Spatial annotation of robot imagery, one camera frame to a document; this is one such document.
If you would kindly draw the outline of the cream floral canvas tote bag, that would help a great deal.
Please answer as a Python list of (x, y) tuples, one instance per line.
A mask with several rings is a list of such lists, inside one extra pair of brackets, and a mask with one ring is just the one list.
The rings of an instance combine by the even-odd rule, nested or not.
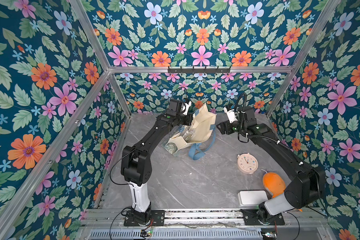
[(193, 113), (193, 121), (186, 127), (184, 139), (189, 149), (189, 157), (196, 161), (206, 155), (216, 141), (216, 114), (208, 110), (207, 104), (203, 104)]

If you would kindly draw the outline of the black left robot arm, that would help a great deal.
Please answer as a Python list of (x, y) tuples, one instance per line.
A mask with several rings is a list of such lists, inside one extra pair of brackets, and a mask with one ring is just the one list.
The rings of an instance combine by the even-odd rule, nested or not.
[(151, 130), (139, 142), (123, 149), (121, 175), (132, 194), (132, 209), (129, 213), (139, 224), (145, 225), (150, 222), (152, 215), (147, 187), (153, 172), (151, 155), (174, 127), (189, 126), (192, 123), (193, 115), (189, 113), (191, 105), (189, 99), (171, 99), (167, 110), (157, 116)]

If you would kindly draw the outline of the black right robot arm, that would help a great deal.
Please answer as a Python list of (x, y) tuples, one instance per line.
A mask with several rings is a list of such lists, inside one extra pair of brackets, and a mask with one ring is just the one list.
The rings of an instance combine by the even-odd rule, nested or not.
[(267, 152), (290, 179), (289, 185), (279, 196), (259, 205), (256, 219), (266, 225), (283, 212), (301, 209), (322, 198), (326, 173), (321, 167), (305, 163), (289, 147), (284, 145), (266, 124), (259, 124), (252, 107), (227, 106), (224, 112), (228, 120), (218, 124), (223, 135), (237, 133)]

